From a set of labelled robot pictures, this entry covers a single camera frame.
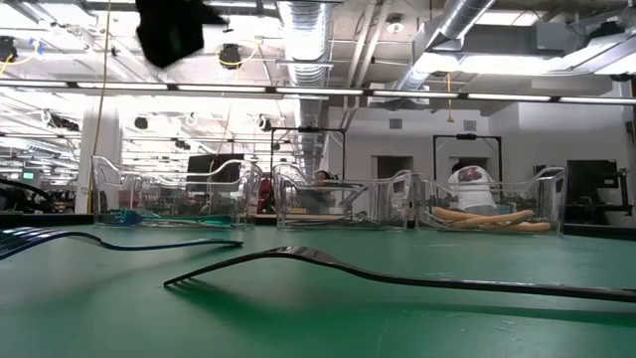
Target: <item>green table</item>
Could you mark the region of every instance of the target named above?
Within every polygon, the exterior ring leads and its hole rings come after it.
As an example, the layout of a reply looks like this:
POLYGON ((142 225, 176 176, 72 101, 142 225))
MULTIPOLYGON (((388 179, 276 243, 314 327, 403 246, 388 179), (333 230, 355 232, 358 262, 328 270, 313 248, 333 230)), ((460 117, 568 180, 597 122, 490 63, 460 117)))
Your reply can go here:
MULTIPOLYGON (((117 244, 202 231, 78 227, 117 244)), ((633 357, 636 306, 405 287, 263 260, 164 288, 240 254, 309 246, 423 277, 636 287, 636 244, 408 231, 244 233, 242 249, 118 253, 56 241, 0 262, 0 357, 633 357)))

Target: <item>wooden stick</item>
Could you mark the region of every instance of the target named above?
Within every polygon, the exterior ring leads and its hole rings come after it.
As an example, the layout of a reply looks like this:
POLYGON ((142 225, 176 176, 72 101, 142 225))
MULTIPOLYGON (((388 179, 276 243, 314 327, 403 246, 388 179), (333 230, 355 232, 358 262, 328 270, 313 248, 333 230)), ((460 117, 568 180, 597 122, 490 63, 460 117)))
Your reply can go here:
POLYGON ((514 214, 482 216, 480 218, 467 219, 453 224, 455 228, 465 228, 469 226, 479 226, 479 224, 505 223, 522 220, 524 218, 532 218, 535 212, 532 210, 524 210, 514 214))

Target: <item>doorway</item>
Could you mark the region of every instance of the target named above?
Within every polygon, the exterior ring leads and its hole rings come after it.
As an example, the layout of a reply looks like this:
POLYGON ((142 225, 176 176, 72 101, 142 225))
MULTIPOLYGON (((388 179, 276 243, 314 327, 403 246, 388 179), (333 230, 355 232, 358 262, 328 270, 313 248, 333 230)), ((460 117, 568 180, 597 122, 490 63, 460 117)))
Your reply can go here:
POLYGON ((413 170, 412 156, 377 155, 372 159, 376 164, 375 179, 391 178, 401 170, 413 170))

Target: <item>ceiling light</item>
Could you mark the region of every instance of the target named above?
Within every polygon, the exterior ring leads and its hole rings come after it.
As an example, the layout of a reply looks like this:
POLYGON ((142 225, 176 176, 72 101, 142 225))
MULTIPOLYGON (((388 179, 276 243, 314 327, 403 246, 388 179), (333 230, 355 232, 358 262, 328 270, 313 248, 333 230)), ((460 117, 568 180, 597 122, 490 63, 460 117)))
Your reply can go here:
POLYGON ((361 89, 308 89, 308 88, 278 88, 278 93, 288 94, 337 94, 337 95, 362 95, 361 89))
POLYGON ((532 56, 467 56, 457 71, 469 74, 541 75, 549 72, 554 63, 532 56))
POLYGON ((22 173, 22 168, 0 168, 0 173, 22 173))
POLYGON ((138 129, 148 129, 148 119, 143 116, 135 118, 135 127, 138 129))
POLYGON ((404 30, 404 25, 401 22, 401 14, 393 13, 387 17, 387 31, 392 34, 397 34, 404 30))
POLYGON ((250 92, 250 93, 264 93, 264 87, 252 87, 252 86, 205 86, 205 85, 178 85, 179 90, 200 90, 200 91, 214 91, 214 92, 250 92))
POLYGON ((58 81, 20 81, 0 80, 0 87, 67 87, 67 83, 58 81))
POLYGON ((0 3, 0 24, 6 29, 37 29, 38 22, 14 9, 11 5, 0 3))
POLYGON ((561 103, 636 105, 636 98, 562 97, 561 103))
POLYGON ((636 73, 636 54, 624 57, 596 72, 597 75, 623 75, 636 73))
POLYGON ((374 90, 376 96, 387 97, 410 97, 410 98, 457 98, 457 93, 431 92, 431 91, 408 91, 408 90, 374 90))
POLYGON ((586 63, 589 60, 596 58, 602 53, 610 50, 614 46, 618 45, 618 42, 599 42, 598 39, 590 41, 589 45, 584 49, 573 52, 562 59, 562 65, 560 70, 573 70, 578 66, 586 63))
POLYGON ((549 101, 551 97, 548 95, 470 93, 468 98, 514 101, 549 101))
POLYGON ((167 90, 168 86, 162 84, 103 84, 103 83, 78 83, 81 89, 101 89, 104 86, 107 90, 167 90))

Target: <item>computer monitor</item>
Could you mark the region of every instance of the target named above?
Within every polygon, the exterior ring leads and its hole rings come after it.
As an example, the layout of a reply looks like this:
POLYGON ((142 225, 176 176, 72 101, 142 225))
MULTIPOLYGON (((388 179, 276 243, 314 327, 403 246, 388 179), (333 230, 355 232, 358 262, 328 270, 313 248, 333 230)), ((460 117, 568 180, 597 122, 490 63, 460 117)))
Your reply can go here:
MULTIPOLYGON (((195 155, 188 159, 189 173, 210 173, 219 169, 225 162, 229 160, 243 160, 244 154, 206 154, 195 155)), ((240 164, 230 164, 226 166, 221 173, 208 178, 207 176, 190 175, 187 180, 189 182, 217 182, 232 183, 240 177, 240 164)), ((206 184, 191 184, 187 189, 192 192, 207 191, 206 184)))

